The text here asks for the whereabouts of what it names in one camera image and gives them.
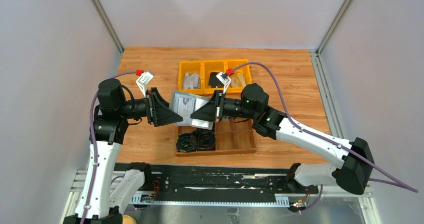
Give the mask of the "grey card holder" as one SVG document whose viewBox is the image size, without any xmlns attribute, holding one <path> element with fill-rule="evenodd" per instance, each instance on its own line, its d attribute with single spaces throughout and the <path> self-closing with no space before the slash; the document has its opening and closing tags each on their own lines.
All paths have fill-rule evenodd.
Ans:
<svg viewBox="0 0 424 224">
<path fill-rule="evenodd" d="M 191 126 L 211 130 L 213 123 L 200 119 L 191 118 L 191 114 L 204 106 L 209 98 L 182 91 L 173 91 L 171 94 L 169 108 L 182 117 L 182 121 L 177 122 L 176 126 Z"/>
</svg>

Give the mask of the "white credit card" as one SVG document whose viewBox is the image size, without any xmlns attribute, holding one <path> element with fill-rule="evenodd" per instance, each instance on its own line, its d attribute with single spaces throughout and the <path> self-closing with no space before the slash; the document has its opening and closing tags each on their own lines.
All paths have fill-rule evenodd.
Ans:
<svg viewBox="0 0 424 224">
<path fill-rule="evenodd" d="M 194 112 L 196 99 L 192 97 L 180 97 L 177 99 L 176 112 L 183 118 L 190 118 Z"/>
</svg>

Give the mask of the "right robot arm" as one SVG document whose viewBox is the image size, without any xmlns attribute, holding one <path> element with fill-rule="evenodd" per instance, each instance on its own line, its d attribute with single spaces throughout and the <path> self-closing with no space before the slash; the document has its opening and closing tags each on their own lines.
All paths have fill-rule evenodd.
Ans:
<svg viewBox="0 0 424 224">
<path fill-rule="evenodd" d="M 240 99 L 227 98 L 217 90 L 191 118 L 207 122 L 219 122 L 224 117 L 250 119 L 261 136 L 295 144 L 327 160 L 317 165 L 292 164 L 284 180 L 292 193 L 311 185 L 337 185 L 355 195 L 365 192 L 374 163 L 367 141 L 319 132 L 270 107 L 268 100 L 269 95 L 256 83 L 247 85 Z"/>
</svg>

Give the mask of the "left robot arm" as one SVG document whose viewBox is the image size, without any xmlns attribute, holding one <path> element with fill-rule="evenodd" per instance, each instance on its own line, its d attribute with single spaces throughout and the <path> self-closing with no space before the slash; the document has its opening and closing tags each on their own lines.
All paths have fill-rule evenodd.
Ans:
<svg viewBox="0 0 424 224">
<path fill-rule="evenodd" d="M 90 156 L 83 191 L 73 215 L 65 217 L 65 224 L 121 224 L 131 199 L 140 189 L 153 185 L 152 170 L 147 163 L 130 163 L 118 186 L 111 190 L 113 173 L 129 119 L 143 117 L 155 127 L 182 121 L 169 108 L 156 88 L 145 98 L 126 100 L 126 87 L 116 78 L 98 85 L 95 100 L 98 106 L 90 109 Z"/>
</svg>

